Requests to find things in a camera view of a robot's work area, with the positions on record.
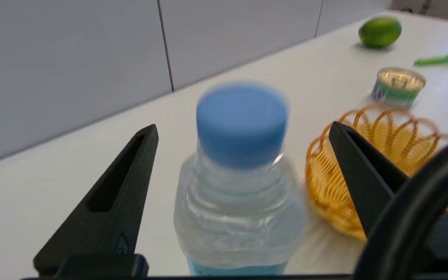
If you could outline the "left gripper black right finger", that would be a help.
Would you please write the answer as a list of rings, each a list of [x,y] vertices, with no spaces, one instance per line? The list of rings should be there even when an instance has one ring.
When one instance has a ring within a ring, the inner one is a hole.
[[[367,243],[356,273],[448,273],[448,146],[412,177],[350,126],[329,141]]]

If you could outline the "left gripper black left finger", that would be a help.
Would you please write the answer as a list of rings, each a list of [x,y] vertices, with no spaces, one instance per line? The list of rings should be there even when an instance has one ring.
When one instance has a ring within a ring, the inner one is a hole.
[[[57,273],[69,257],[135,251],[158,140],[155,124],[135,133],[34,257],[38,273]]]

